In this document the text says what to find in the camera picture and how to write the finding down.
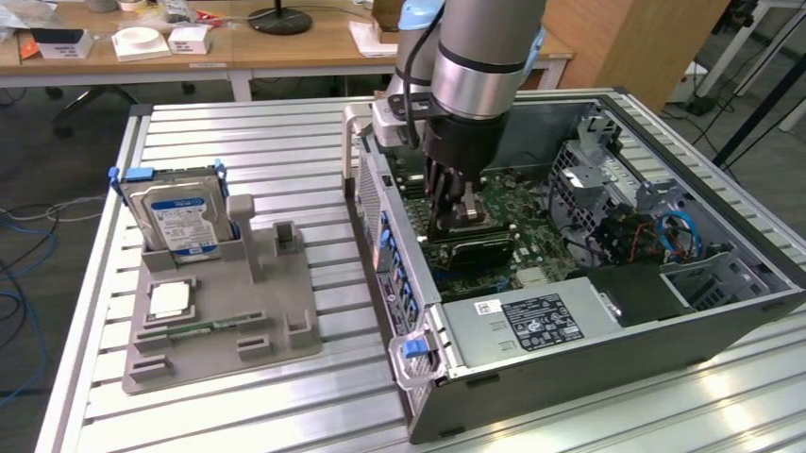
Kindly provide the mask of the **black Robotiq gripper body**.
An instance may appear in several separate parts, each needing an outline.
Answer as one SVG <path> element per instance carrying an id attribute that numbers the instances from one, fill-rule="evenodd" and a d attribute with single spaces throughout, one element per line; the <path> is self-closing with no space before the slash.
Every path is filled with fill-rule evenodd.
<path id="1" fill-rule="evenodd" d="M 443 167 L 479 174 L 496 156 L 503 134 L 504 115 L 488 120 L 434 117 L 426 121 L 423 151 Z"/>

